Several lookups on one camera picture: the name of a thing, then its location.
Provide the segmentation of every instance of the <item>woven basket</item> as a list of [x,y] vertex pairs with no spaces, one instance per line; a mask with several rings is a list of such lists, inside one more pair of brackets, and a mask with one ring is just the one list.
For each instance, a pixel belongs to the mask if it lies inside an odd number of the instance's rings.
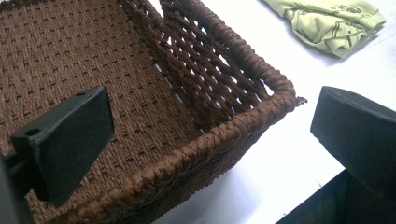
[[13,132],[95,86],[107,87],[115,123],[64,206],[28,194],[37,223],[150,223],[302,101],[200,1],[161,4],[164,19],[144,0],[1,3],[2,153]]

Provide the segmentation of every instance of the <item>screw hole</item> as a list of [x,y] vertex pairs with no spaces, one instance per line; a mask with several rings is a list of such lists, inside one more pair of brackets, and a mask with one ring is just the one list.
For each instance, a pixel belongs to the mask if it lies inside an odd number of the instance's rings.
[[33,136],[33,135],[38,134],[39,132],[40,132],[39,129],[31,129],[31,130],[27,131],[25,134],[28,136]]

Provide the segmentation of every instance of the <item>brown wicker basket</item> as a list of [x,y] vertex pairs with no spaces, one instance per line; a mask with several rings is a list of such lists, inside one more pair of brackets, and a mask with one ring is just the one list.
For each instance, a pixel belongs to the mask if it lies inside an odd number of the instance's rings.
[[2,153],[20,127],[98,85],[115,122],[68,203],[57,209],[29,193],[37,223],[149,223],[233,167],[301,102],[199,0],[161,4],[164,19],[145,0],[1,3]]

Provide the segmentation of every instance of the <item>white table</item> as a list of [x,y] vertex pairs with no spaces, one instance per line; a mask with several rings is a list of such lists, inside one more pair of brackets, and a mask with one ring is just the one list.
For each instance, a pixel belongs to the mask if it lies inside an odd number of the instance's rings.
[[396,2],[370,0],[388,21],[363,48],[341,60],[308,47],[289,21],[260,0],[202,1],[309,103],[272,126],[213,185],[155,223],[276,223],[344,169],[309,132],[322,86],[354,91],[396,110]]

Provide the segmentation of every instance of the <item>green cloth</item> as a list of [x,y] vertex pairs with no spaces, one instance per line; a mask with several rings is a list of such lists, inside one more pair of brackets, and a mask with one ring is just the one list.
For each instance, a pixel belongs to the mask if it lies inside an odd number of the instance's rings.
[[345,58],[382,29],[385,18],[364,0],[264,0],[291,21],[306,44]]

